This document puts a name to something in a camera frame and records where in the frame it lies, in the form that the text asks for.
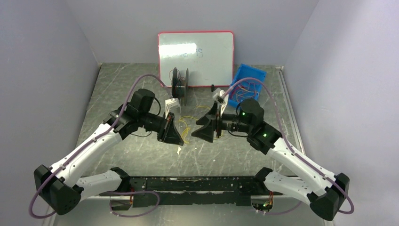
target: white wall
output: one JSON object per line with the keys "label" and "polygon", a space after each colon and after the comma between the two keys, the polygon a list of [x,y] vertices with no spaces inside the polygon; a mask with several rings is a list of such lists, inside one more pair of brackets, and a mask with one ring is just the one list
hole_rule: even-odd
{"label": "white wall", "polygon": [[231,30],[235,62],[283,65],[318,0],[67,0],[100,62],[157,63],[161,31]]}
{"label": "white wall", "polygon": [[338,226],[399,225],[398,12],[397,0],[321,0],[285,65],[307,154],[351,179],[355,212]]}
{"label": "white wall", "polygon": [[0,0],[1,226],[41,225],[33,171],[75,147],[97,72],[63,0]]}

